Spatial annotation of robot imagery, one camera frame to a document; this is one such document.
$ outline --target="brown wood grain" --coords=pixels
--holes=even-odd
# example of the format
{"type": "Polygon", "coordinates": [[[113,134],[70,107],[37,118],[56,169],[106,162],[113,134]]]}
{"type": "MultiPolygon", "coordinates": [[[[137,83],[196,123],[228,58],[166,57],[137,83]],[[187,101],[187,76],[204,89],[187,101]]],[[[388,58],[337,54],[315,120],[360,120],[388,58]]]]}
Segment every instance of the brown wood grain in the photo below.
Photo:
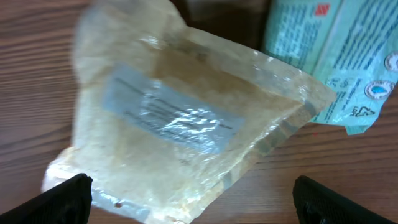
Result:
{"type": "MultiPolygon", "coordinates": [[[[177,1],[190,25],[259,47],[265,1],[177,1]],[[201,16],[196,9],[211,9],[201,16]]],[[[47,164],[70,143],[76,83],[74,26],[88,0],[2,0],[0,7],[0,213],[40,193],[47,164]]],[[[298,223],[294,180],[307,175],[398,222],[398,92],[376,124],[347,136],[308,124],[257,163],[194,223],[298,223]]],[[[90,223],[135,223],[94,208],[90,223]]]]}

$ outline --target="red square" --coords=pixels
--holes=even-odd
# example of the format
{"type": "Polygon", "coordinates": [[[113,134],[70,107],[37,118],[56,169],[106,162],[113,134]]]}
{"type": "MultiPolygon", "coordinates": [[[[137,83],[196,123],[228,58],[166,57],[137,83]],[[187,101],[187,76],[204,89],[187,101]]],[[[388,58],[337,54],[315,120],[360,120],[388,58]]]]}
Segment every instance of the red square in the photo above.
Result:
{"type": "Polygon", "coordinates": [[[319,3],[318,8],[315,11],[315,16],[325,16],[328,14],[330,8],[329,3],[319,3]]]}

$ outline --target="white circle logo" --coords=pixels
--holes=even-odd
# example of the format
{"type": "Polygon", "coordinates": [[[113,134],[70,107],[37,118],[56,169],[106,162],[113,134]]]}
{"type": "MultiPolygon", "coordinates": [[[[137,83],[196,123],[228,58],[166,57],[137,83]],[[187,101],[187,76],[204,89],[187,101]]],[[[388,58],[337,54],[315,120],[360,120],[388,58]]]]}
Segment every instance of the white circle logo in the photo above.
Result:
{"type": "Polygon", "coordinates": [[[365,94],[370,99],[381,100],[387,98],[394,89],[394,83],[387,80],[375,80],[365,87],[365,94]]]}
{"type": "Polygon", "coordinates": [[[388,71],[398,72],[398,51],[387,55],[384,65],[388,71]]]}

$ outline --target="green packet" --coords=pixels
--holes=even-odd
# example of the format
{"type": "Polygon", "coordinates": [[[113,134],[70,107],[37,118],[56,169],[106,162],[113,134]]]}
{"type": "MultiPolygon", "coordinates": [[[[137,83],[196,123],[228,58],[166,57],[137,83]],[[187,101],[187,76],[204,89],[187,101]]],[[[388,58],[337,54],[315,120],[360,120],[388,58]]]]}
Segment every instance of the green packet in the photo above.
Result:
{"type": "Polygon", "coordinates": [[[312,119],[365,132],[398,81],[398,0],[274,0],[263,52],[336,91],[312,119]]]}

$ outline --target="plastic packaging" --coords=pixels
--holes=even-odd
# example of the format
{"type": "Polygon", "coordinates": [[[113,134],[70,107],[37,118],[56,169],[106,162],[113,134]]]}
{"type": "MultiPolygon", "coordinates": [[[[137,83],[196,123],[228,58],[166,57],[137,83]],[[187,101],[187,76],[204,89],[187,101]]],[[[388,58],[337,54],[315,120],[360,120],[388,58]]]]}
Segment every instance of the plastic packaging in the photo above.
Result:
{"type": "Polygon", "coordinates": [[[274,0],[263,52],[337,92],[312,121],[363,133],[398,81],[398,0],[274,0]]]}
{"type": "Polygon", "coordinates": [[[93,204],[190,223],[334,99],[310,75],[189,28],[167,0],[98,1],[78,26],[72,147],[42,189],[77,173],[93,204]]]}

